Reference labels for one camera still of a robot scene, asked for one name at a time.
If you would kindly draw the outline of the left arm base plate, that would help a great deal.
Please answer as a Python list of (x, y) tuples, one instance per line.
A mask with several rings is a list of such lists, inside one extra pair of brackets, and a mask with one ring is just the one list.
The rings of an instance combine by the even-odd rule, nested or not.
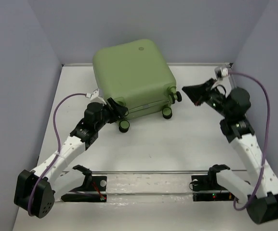
[(84, 180), (80, 187), (61, 196), (60, 200), (73, 203), (105, 203), (107, 201), (106, 186), (107, 176), (93, 176), (92, 181)]

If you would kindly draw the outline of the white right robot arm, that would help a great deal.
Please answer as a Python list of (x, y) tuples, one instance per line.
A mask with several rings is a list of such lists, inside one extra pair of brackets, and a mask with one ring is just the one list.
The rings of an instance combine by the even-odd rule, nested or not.
[(255, 132), (246, 118), (251, 106), (250, 95), (239, 87), (225, 95), (214, 86), (215, 83), (215, 79), (211, 78), (200, 85), (184, 86), (182, 90), (194, 105), (206, 103), (223, 116), (221, 132), (244, 164), (250, 181), (238, 177), (225, 164), (213, 165), (206, 175), (192, 178), (193, 190), (228, 190), (234, 195), (235, 203), (243, 204), (254, 223), (276, 220), (278, 178), (264, 158)]

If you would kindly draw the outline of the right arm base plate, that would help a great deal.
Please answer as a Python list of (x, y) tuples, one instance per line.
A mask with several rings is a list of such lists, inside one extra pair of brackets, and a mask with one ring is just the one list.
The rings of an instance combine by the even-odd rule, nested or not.
[(224, 202), (234, 201), (235, 196), (219, 185), (207, 182), (207, 175), (192, 175), (189, 189), (193, 193), (194, 202)]

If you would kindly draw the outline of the green hard-shell suitcase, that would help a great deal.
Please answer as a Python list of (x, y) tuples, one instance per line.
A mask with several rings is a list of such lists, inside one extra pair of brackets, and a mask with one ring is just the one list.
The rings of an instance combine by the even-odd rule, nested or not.
[(130, 120), (148, 114), (161, 112), (170, 119), (171, 105), (182, 101), (173, 73), (149, 39), (100, 49), (93, 56), (93, 71), (101, 97), (128, 108), (118, 120), (120, 132), (129, 130)]

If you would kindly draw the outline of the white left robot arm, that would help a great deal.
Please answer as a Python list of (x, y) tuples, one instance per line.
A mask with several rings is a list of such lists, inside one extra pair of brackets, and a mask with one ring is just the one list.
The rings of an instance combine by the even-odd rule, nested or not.
[(62, 172), (80, 154), (84, 153), (98, 138), (98, 132), (106, 124), (122, 120), (128, 108), (112, 98), (105, 104), (89, 103), (83, 118), (64, 142), (58, 142), (57, 151), (32, 170), (23, 170), (17, 177), (14, 203), (26, 210), (28, 215), (43, 218), (54, 205), (56, 197), (73, 188), (86, 190), (91, 178), (80, 173), (74, 182), (65, 182)]

